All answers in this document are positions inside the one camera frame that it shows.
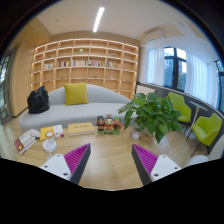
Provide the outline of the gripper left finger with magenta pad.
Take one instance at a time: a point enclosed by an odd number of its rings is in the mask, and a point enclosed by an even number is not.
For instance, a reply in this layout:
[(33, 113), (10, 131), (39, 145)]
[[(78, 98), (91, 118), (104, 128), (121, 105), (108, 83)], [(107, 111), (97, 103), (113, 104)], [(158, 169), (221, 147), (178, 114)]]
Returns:
[(85, 144), (65, 155), (55, 154), (41, 169), (78, 184), (91, 154), (91, 145)]

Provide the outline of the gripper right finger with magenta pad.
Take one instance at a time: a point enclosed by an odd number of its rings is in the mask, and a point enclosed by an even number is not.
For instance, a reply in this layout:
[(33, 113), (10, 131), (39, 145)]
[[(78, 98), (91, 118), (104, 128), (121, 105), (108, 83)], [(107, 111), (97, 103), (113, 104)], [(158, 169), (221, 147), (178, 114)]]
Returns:
[(157, 156), (136, 144), (132, 145), (131, 154), (143, 185), (147, 185), (180, 170), (180, 167), (168, 156)]

